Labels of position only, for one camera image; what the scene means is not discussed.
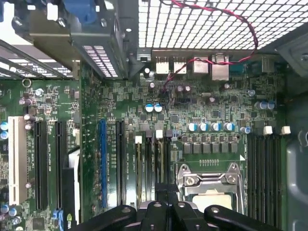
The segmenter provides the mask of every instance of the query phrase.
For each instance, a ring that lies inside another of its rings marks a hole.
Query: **ram slot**
[[[117,205],[126,202],[126,138],[125,121],[116,121],[116,191]]]
[[[170,156],[171,156],[171,149],[170,149],[170,142],[171,139],[164,136],[164,183],[169,184],[170,182]]]
[[[37,210],[48,206],[47,123],[34,122],[35,202]]]
[[[145,166],[145,196],[146,200],[151,200],[152,195],[152,141],[149,138],[145,140],[144,166]]]
[[[142,142],[136,142],[135,144],[135,155],[137,159],[136,164],[136,189],[137,189],[137,207],[139,208],[141,204],[141,198],[142,198]]]
[[[102,207],[107,207],[107,139],[106,139],[106,120],[100,121],[100,141],[101,141],[101,177],[102,177]]]

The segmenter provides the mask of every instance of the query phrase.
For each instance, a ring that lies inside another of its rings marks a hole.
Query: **white connector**
[[[19,205],[28,199],[27,146],[25,120],[22,116],[9,116],[9,205]]]

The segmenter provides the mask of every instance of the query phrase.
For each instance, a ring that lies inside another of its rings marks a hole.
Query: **screw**
[[[194,184],[194,179],[192,177],[188,177],[186,180],[186,184],[188,186],[192,186]]]
[[[219,209],[216,208],[216,207],[212,207],[211,210],[212,210],[213,213],[218,213],[219,212]]]
[[[185,207],[185,203],[179,202],[179,203],[178,203],[178,206],[180,206],[181,208],[184,208],[184,207]]]

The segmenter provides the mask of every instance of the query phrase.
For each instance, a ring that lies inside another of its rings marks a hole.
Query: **black capacitor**
[[[150,92],[150,93],[153,93],[153,92],[154,92],[154,89],[155,89],[155,84],[151,82],[151,83],[149,84],[149,92]]]
[[[205,102],[207,105],[211,105],[216,102],[216,99],[214,97],[208,97]]]
[[[229,89],[231,89],[231,85],[229,83],[225,83],[219,88],[219,91],[225,91]]]
[[[20,99],[19,100],[19,105],[22,105],[22,106],[30,106],[32,104],[32,101],[30,99]]]

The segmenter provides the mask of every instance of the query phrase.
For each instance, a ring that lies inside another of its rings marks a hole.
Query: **microchip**
[[[251,112],[251,113],[250,113],[250,116],[251,116],[252,118],[256,118],[256,117],[258,116],[258,113],[257,113],[257,112]]]
[[[45,102],[46,102],[46,103],[51,103],[51,98],[46,98],[46,99],[45,99]]]
[[[221,143],[220,144],[220,150],[221,150],[222,153],[229,152],[229,145],[228,145],[228,143]]]
[[[247,125],[247,120],[241,119],[240,120],[240,127],[245,127]]]
[[[231,96],[231,102],[236,103],[237,97],[235,95]]]
[[[202,150],[202,153],[211,153],[211,146],[209,143],[203,143],[203,150]]]
[[[178,115],[171,115],[171,122],[172,123],[178,123],[179,122],[179,116]]]
[[[70,90],[69,90],[69,97],[70,97],[71,99],[73,99],[73,98],[75,97],[75,89],[70,89]]]
[[[192,153],[192,146],[190,144],[183,145],[183,153],[184,154],[191,154]]]
[[[158,120],[165,120],[164,114],[158,114]]]
[[[254,127],[255,128],[264,128],[264,120],[254,121]]]
[[[182,136],[182,141],[183,142],[187,142],[188,141],[188,137],[187,136]]]
[[[213,117],[219,117],[219,111],[213,111]]]
[[[219,153],[219,143],[213,143],[212,146],[212,153]]]
[[[146,120],[147,115],[146,114],[140,114],[140,120]]]
[[[237,153],[237,143],[231,143],[231,152],[232,153]]]
[[[195,144],[193,145],[193,153],[194,153],[194,154],[199,154],[199,153],[201,153],[201,144],[195,143]]]
[[[32,219],[33,230],[45,230],[45,219],[44,218],[33,218]]]
[[[0,185],[7,185],[8,184],[8,180],[7,179],[1,179],[0,180]]]
[[[201,137],[201,142],[205,142],[206,141],[206,136],[202,136]]]

